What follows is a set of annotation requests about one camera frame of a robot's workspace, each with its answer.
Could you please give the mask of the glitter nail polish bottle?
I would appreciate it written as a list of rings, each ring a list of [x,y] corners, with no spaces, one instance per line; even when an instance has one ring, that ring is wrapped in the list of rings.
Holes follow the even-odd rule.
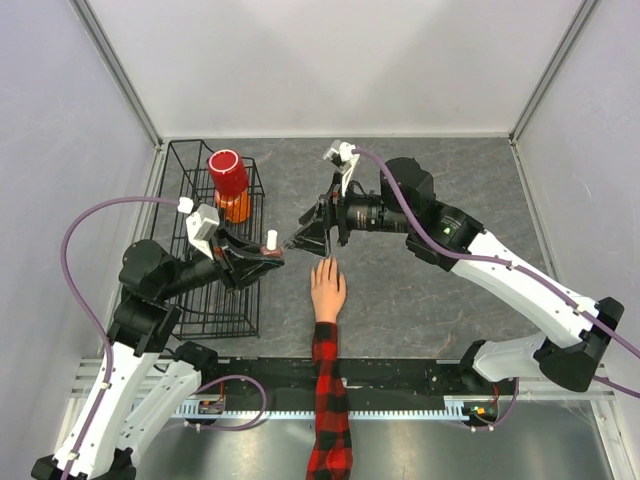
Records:
[[[261,248],[263,255],[272,258],[281,258],[283,255],[282,248],[278,244],[278,232],[269,230],[267,232],[266,242]]]

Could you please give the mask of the white nail polish cap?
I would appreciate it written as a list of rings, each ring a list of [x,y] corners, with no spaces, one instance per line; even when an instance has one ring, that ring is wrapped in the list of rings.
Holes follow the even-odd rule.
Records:
[[[275,251],[278,248],[278,232],[276,230],[269,230],[267,232],[266,248],[269,251]]]

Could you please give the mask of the red plaid sleeve forearm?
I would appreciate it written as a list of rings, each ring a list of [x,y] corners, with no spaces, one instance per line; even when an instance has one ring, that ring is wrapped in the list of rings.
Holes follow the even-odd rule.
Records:
[[[348,479],[353,465],[352,438],[346,388],[338,371],[338,328],[317,323],[312,341],[312,362],[317,375],[314,410],[328,412],[315,419],[315,442],[307,479]]]

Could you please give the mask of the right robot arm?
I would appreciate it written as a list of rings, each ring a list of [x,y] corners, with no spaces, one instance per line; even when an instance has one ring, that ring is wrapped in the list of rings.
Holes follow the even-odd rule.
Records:
[[[457,371],[465,391],[538,376],[572,392],[588,390],[624,313],[620,302],[579,295],[519,258],[472,216],[438,201],[432,175],[413,158],[386,161],[379,192],[365,192],[350,175],[347,167],[335,172],[328,191],[300,217],[288,248],[327,257],[333,228],[341,246],[354,231],[403,234],[418,259],[484,288],[539,330],[473,342]]]

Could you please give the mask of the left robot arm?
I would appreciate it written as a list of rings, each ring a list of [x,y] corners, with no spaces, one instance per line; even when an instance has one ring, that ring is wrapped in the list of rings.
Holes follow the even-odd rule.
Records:
[[[177,408],[191,395],[219,382],[215,351],[194,342],[178,347],[161,380],[140,402],[142,382],[159,360],[183,315],[172,300],[210,283],[240,289],[283,266],[277,233],[260,245],[212,227],[193,240],[182,261],[151,239],[123,255],[121,301],[106,333],[101,375],[71,433],[59,449],[38,459],[34,479],[132,479],[141,458]]]

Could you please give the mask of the mannequin hand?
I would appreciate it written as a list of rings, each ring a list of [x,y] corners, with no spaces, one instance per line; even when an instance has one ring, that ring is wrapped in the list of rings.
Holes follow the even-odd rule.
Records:
[[[311,269],[310,281],[315,321],[335,324],[347,295],[346,279],[338,272],[337,260],[333,257],[320,260]]]

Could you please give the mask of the orange mug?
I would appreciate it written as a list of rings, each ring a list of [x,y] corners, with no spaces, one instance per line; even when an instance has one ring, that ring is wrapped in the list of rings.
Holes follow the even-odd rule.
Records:
[[[243,223],[251,216],[251,201],[247,189],[238,196],[222,195],[216,192],[215,202],[217,207],[224,211],[225,219],[232,224]]]

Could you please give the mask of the red cup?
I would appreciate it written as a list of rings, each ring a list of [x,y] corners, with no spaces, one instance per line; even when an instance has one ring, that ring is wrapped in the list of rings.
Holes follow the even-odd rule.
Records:
[[[214,152],[207,162],[216,190],[225,196],[238,196],[249,186],[248,173],[242,157],[234,150]]]

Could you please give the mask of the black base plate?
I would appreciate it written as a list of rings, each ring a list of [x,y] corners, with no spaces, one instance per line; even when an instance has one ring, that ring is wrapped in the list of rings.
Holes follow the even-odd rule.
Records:
[[[309,358],[220,358],[203,383],[229,375],[257,380],[270,412],[346,406],[349,411],[440,410],[446,396],[505,399],[513,380],[492,384],[461,372],[456,363],[426,359],[338,359],[317,365]]]

